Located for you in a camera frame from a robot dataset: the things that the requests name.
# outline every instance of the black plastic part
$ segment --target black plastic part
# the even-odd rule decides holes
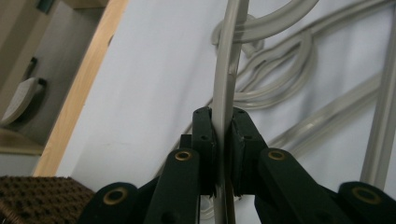
[[[248,113],[235,108],[232,125],[232,181],[235,195],[255,194],[258,161],[260,152],[265,148],[268,146]]]
[[[186,147],[186,148],[191,148],[191,134],[182,134],[180,136],[180,144],[179,147]]]
[[[330,190],[328,188],[325,188],[323,186],[321,186],[321,187],[322,187],[322,189],[324,189],[324,191],[327,192],[327,194],[330,196],[330,198],[332,198],[334,201],[337,200],[337,193],[335,193],[334,191],[332,191],[332,190]]]
[[[203,107],[194,111],[192,116],[192,149],[201,157],[200,177],[201,194],[213,195],[215,190],[216,141],[212,128],[212,111]]]
[[[264,149],[259,172],[262,186],[257,196],[272,197],[281,223],[352,223],[289,152]],[[263,211],[257,212],[260,217]]]
[[[100,189],[84,208],[78,224],[127,224],[134,220],[137,188],[128,183],[114,183]]]
[[[131,223],[141,224],[144,222],[158,180],[159,177],[156,177],[137,190],[137,201],[131,214],[131,217],[133,217],[133,222]]]
[[[144,223],[198,223],[199,161],[199,154],[189,148],[169,153]]]
[[[258,211],[257,215],[262,223],[282,223],[282,218],[273,203],[269,203],[268,200],[264,200],[263,198],[256,196],[254,198],[254,206],[256,207],[256,211]]]
[[[338,202],[355,223],[396,223],[396,202],[382,190],[368,184],[342,184]]]

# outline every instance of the wooden shelf edge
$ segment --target wooden shelf edge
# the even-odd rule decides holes
[[[56,175],[79,114],[105,58],[108,43],[117,30],[128,2],[109,0],[33,176]]]

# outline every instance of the white wall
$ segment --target white wall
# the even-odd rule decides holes
[[[287,2],[252,0],[249,13],[264,15]],[[319,1],[302,21],[268,39],[267,46],[352,2]],[[216,53],[209,38],[225,6],[225,0],[130,2],[57,175],[71,175],[94,190],[115,181],[140,187],[154,176],[192,111],[212,95]],[[318,67],[304,90],[285,104],[249,112],[264,139],[380,71],[390,21],[391,9],[319,39]],[[371,104],[300,158],[319,184],[337,190],[340,183],[359,179],[373,114]],[[396,197],[394,155],[386,192]],[[237,221],[258,223],[252,207],[250,199],[238,203]]]

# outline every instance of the brown woven basket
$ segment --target brown woven basket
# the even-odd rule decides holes
[[[0,223],[76,223],[93,192],[72,178],[0,177]]]

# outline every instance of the screw hole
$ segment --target screw hole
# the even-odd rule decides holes
[[[175,158],[178,161],[188,161],[189,159],[191,159],[192,154],[188,151],[180,151],[175,155]]]
[[[286,155],[281,151],[270,151],[268,152],[268,157],[273,159],[274,161],[283,161],[285,160]]]
[[[107,205],[121,203],[128,196],[128,189],[119,187],[109,191],[103,198],[103,202]]]
[[[381,203],[381,198],[370,189],[356,187],[352,190],[353,195],[361,200],[362,202],[369,203],[369,204],[379,204]]]

